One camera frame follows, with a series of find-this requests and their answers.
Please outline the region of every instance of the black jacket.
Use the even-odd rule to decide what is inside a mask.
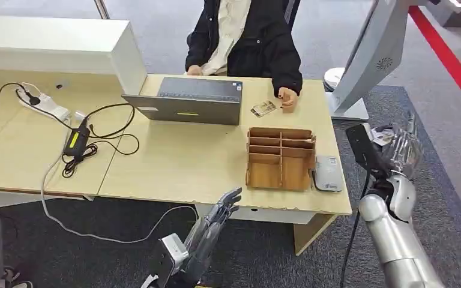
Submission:
[[[186,71],[192,65],[207,63],[218,46],[219,7],[220,0],[204,1],[204,10],[191,34]],[[227,58],[227,75],[271,77],[275,96],[280,87],[299,95],[303,85],[300,64],[282,0],[252,0],[243,34]]]

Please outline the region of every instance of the laptop keyboard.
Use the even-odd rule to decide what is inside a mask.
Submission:
[[[168,93],[160,92],[160,97],[164,98],[183,98],[183,99],[194,99],[194,100],[214,100],[214,101],[232,101],[239,102],[239,97],[234,96],[207,96],[207,95],[194,95],[194,94],[178,94],[178,93]]]

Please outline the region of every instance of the wooden organizer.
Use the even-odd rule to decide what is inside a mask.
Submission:
[[[253,127],[248,132],[246,183],[253,188],[305,190],[315,167],[310,130]]]

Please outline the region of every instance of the hand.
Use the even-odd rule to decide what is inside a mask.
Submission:
[[[296,92],[289,88],[281,87],[279,89],[279,98],[283,101],[282,108],[284,108],[284,111],[294,111],[298,103],[298,94]]]
[[[188,68],[186,75],[202,76],[202,68],[198,65],[192,65],[190,68]]]

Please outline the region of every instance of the white shirt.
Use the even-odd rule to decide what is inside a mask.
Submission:
[[[202,75],[226,74],[227,57],[241,38],[252,0],[221,0],[218,10],[218,46],[201,67]]]

